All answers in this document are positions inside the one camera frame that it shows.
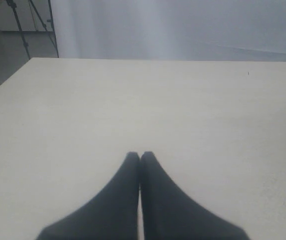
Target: table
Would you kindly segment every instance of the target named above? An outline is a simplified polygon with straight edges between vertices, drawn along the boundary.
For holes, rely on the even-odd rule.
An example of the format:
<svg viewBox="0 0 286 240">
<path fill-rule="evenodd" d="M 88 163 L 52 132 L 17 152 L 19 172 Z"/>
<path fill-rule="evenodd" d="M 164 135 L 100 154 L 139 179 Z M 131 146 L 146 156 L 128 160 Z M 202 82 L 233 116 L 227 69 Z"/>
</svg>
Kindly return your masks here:
<svg viewBox="0 0 286 240">
<path fill-rule="evenodd" d="M 286 240 L 286 62 L 61 58 L 0 86 L 0 240 L 35 239 L 128 151 L 253 240 Z"/>
</svg>

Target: floor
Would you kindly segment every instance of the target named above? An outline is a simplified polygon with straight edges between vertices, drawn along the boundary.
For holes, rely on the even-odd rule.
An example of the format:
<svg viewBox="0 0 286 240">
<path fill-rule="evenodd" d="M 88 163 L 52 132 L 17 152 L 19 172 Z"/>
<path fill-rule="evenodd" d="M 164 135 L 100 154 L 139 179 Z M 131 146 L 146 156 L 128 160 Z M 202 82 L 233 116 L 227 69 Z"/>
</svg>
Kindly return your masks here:
<svg viewBox="0 0 286 240">
<path fill-rule="evenodd" d="M 25 34 L 31 57 L 55 58 L 56 51 L 48 35 L 42 32 Z M 28 61 L 19 33 L 0 31 L 0 85 Z"/>
</svg>

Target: white wall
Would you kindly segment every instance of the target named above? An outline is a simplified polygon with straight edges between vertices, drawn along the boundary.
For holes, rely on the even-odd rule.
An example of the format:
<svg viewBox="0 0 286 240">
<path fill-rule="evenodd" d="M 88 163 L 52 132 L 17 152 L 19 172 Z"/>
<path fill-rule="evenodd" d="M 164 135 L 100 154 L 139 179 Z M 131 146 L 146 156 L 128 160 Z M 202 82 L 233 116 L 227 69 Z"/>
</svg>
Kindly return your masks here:
<svg viewBox="0 0 286 240">
<path fill-rule="evenodd" d="M 61 57 L 286 61 L 285 0 L 52 0 Z"/>
</svg>

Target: metal stand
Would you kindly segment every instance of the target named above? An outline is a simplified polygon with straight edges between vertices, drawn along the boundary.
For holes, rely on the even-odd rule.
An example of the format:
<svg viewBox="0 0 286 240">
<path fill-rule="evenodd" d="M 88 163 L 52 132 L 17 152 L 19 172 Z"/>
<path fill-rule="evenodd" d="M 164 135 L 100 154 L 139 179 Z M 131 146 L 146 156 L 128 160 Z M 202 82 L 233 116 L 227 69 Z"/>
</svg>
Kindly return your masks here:
<svg viewBox="0 0 286 240">
<path fill-rule="evenodd" d="M 52 39 L 52 37 L 50 35 L 50 32 L 47 30 L 47 26 L 44 23 L 41 15 L 39 14 L 39 12 L 38 12 L 38 10 L 37 10 L 33 0 L 28 0 L 28 1 L 31 4 L 33 10 L 35 11 L 35 13 L 36 13 L 39 21 L 41 22 L 44 30 L 46 31 L 50 41 L 52 42 L 52 44 L 53 44 L 53 46 L 54 46 L 54 48 L 56 50 L 57 57 L 58 57 L 58 49 L 57 49 L 56 35 L 55 35 L 55 29 L 54 29 L 54 23 L 53 23 L 52 7 L 51 7 L 50 0 L 48 0 L 48 6 L 49 6 L 49 11 L 50 11 L 50 16 L 51 16 L 50 23 L 51 23 L 51 27 L 52 27 L 53 32 L 54 32 L 54 40 Z M 7 2 L 7 5 L 9 5 L 12 8 L 12 10 L 13 10 L 13 13 L 14 13 L 14 16 L 15 16 L 15 20 L 16 20 L 16 23 L 17 23 L 17 27 L 18 27 L 19 33 L 21 35 L 21 38 L 22 38 L 22 41 L 23 41 L 23 45 L 24 45 L 24 48 L 25 48 L 25 51 L 26 51 L 26 54 L 27 54 L 27 57 L 28 57 L 28 59 L 31 59 L 29 51 L 28 51 L 28 43 L 26 42 L 26 39 L 25 39 L 23 30 L 22 30 L 22 27 L 21 27 L 21 24 L 20 24 L 20 21 L 19 21 L 17 12 L 16 12 L 17 5 L 14 2 L 14 0 L 6 0 L 6 2 Z"/>
</svg>

